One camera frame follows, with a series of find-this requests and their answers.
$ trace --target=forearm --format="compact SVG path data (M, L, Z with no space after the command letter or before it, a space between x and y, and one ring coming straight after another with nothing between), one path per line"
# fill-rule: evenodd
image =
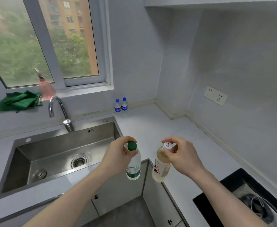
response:
M97 167L23 227L72 227L92 195L107 179L104 170Z
M193 180L207 196L224 227L268 227L210 172L205 170Z

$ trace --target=faucet handle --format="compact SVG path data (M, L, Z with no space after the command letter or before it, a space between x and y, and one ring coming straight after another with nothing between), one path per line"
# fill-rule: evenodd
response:
M70 119L64 120L64 121L63 121L63 124L64 124L64 126L65 126L65 128L67 129L68 132L74 131L74 128L73 128L73 125L72 125Z

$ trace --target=stove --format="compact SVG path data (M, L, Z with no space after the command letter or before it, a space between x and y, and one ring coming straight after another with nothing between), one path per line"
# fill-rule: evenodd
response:
M277 227L277 199L242 168L221 183L268 226ZM193 199L210 227L224 227L204 193Z

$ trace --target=white countertop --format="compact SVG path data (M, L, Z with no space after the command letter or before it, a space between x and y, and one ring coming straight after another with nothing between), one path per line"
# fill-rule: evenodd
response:
M167 118L167 116L154 104L130 109L126 115L112 113L77 121L74 122L74 125L76 126L77 124L111 116L116 118L124 136L130 135L137 140L142 160L150 158L153 162L156 151L161 145L161 140L165 137L179 136L193 142L203 164L218 180L224 179L226 176L241 168L238 162L212 141L189 119L184 117L176 120L169 120L169 118ZM0 180L14 140L58 129L65 128L63 125L60 125L1 138ZM68 191L94 167L87 167L75 171L71 174L0 199L0 218ZM172 167L164 183L191 227L209 226L192 201L193 198L201 194L201 190L193 181L178 173Z

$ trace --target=plastic bottle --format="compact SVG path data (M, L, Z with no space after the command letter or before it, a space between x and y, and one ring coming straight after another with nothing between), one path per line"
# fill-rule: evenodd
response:
M121 111L121 104L119 102L119 99L115 100L114 110L115 110L115 112L120 112Z
M156 153L156 160L153 166L152 177L159 183L161 183L166 178L171 167L169 158L162 152L163 149L170 151L172 149L172 144L164 143Z
M138 150L136 142L130 141L127 145L129 151ZM131 159L127 169L126 169L127 178L130 180L136 180L141 175L141 153L138 150L138 153Z
M35 71L40 79L40 83L38 84L38 91L41 93L44 99L50 99L56 94L56 90L49 82L44 79L43 75L37 68L35 68Z
M123 113L128 112L128 102L127 102L127 99L125 97L123 98L123 102L121 103L121 111Z

